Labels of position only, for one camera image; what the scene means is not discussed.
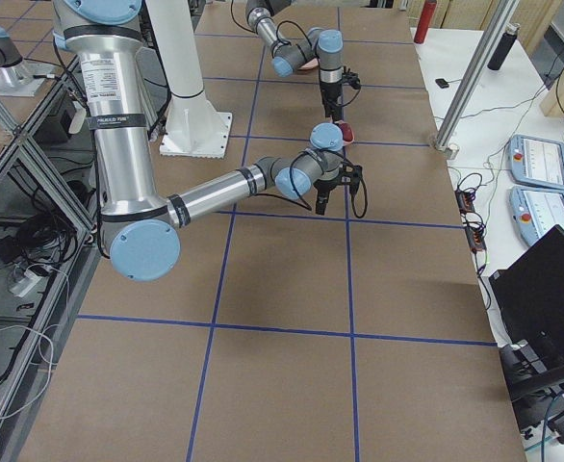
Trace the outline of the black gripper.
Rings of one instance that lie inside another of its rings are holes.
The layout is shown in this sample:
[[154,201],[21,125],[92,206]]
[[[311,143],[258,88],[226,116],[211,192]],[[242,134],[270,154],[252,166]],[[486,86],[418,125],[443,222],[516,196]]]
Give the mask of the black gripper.
[[317,200],[315,203],[316,214],[324,214],[326,212],[331,192],[341,184],[342,179],[340,174],[331,179],[319,179],[314,183],[314,187],[317,190]]
[[320,95],[324,115],[333,122],[338,122],[342,114],[342,82],[327,83],[320,81]]

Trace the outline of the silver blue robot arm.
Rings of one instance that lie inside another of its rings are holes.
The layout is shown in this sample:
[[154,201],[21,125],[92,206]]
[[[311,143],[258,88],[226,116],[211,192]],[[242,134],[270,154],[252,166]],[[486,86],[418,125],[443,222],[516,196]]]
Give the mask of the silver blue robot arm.
[[162,151],[220,157],[232,121],[205,94],[188,3],[57,1],[53,8],[54,42],[77,56],[82,71],[87,124],[107,195],[100,203],[101,247],[117,272],[136,281],[164,276],[179,259],[180,228],[269,188],[289,200],[301,200],[316,189],[315,211],[325,212],[330,192],[343,181],[340,120],[346,70],[339,30],[313,28],[301,41],[291,42],[274,21],[285,2],[248,2],[248,30],[263,41],[277,75],[318,64],[325,122],[292,159],[266,157],[186,192],[161,196],[149,149],[152,121],[137,64],[144,47],[141,12],[149,16],[170,94]]
[[324,115],[334,123],[342,120],[344,80],[343,36],[336,29],[312,28],[303,40],[285,38],[273,17],[291,5],[291,1],[248,1],[245,19],[250,30],[267,45],[271,64],[279,77],[293,75],[316,60],[319,67],[320,95]]

